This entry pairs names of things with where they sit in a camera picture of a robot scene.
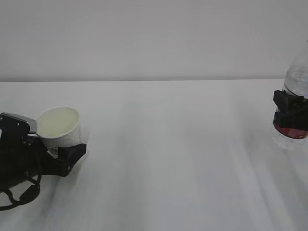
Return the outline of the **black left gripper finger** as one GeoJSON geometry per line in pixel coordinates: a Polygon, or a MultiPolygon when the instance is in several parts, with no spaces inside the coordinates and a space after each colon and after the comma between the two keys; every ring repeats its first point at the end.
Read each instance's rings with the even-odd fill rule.
{"type": "Polygon", "coordinates": [[[45,156],[45,175],[66,177],[87,151],[84,143],[71,147],[50,147],[45,156]]]}

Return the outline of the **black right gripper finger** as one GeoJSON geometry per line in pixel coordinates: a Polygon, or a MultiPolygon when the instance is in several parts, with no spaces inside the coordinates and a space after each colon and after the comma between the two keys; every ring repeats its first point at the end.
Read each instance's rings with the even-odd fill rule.
{"type": "Polygon", "coordinates": [[[278,111],[273,123],[280,128],[308,130],[308,100],[303,96],[294,96],[286,91],[274,91],[273,101],[278,111]]]}

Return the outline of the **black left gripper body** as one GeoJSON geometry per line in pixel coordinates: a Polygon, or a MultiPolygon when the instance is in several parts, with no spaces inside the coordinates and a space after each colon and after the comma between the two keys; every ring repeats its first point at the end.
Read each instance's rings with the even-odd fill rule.
{"type": "Polygon", "coordinates": [[[10,189],[32,177],[45,175],[47,149],[35,134],[17,137],[0,130],[0,189],[10,189]]]}

